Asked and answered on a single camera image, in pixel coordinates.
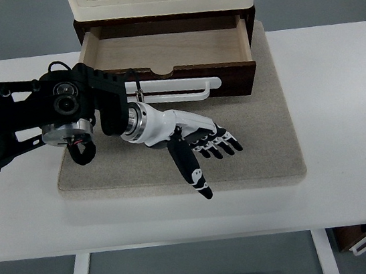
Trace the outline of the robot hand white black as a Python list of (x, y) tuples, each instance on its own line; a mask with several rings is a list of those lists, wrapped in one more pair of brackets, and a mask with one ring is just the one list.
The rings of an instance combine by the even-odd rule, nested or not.
[(237, 139), (209, 117), (173, 109), (158, 111), (143, 102), (131, 102), (128, 109), (128, 126), (122, 138), (150, 148), (167, 148), (185, 181), (211, 199), (213, 192), (195, 153), (221, 159), (220, 149), (229, 155), (242, 150)]

